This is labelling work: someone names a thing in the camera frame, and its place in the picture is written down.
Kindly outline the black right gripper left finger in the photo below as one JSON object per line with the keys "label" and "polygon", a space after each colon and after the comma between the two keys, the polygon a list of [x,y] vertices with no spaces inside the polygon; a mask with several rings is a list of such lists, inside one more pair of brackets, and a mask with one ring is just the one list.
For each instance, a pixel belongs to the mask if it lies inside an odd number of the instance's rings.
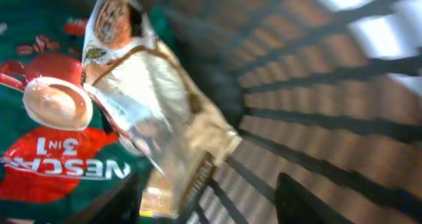
{"label": "black right gripper left finger", "polygon": [[62,224],[139,223],[139,177],[131,173]]}

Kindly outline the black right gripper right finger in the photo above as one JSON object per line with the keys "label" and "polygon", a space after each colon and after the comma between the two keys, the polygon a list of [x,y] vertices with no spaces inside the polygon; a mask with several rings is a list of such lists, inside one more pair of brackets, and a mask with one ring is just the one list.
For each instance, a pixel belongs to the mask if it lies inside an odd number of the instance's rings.
{"label": "black right gripper right finger", "polygon": [[275,191],[279,224],[352,224],[287,173],[280,173]]}

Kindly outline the green Nescafe coffee bag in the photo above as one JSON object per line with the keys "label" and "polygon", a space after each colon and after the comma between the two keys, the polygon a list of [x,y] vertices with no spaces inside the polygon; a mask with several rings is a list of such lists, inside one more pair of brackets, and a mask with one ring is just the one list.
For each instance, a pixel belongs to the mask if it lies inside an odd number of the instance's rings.
{"label": "green Nescafe coffee bag", "polygon": [[1,222],[80,223],[126,176],[151,165],[129,154],[84,93],[76,39],[84,16],[61,0],[1,0]]}

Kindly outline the beige cookie bag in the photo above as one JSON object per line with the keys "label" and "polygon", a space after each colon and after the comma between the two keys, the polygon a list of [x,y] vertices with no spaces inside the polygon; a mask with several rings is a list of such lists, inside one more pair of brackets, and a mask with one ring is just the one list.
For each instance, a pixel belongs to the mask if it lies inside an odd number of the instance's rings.
{"label": "beige cookie bag", "polygon": [[137,0],[97,0],[86,25],[83,88],[120,143],[154,166],[142,216],[176,218],[241,142],[159,38]]}

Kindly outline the grey plastic basket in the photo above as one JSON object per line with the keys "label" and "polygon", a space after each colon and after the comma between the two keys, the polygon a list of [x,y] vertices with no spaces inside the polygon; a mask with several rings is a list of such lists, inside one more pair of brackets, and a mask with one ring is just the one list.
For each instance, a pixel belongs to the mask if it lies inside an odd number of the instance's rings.
{"label": "grey plastic basket", "polygon": [[180,223],[421,222],[421,0],[139,0],[242,143]]}

